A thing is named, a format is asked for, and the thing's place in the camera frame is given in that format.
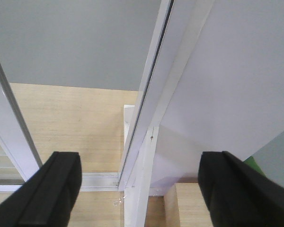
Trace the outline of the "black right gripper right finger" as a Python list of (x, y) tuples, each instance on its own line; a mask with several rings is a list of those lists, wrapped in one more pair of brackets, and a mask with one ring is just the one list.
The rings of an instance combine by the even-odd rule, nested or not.
[(213, 226), (284, 227), (284, 188), (230, 152), (203, 152), (198, 184)]

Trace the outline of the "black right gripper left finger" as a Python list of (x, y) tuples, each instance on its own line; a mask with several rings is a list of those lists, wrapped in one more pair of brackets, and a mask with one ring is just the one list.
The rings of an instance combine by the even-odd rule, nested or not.
[(77, 152), (54, 152), (0, 204), (0, 227), (66, 227), (82, 183)]

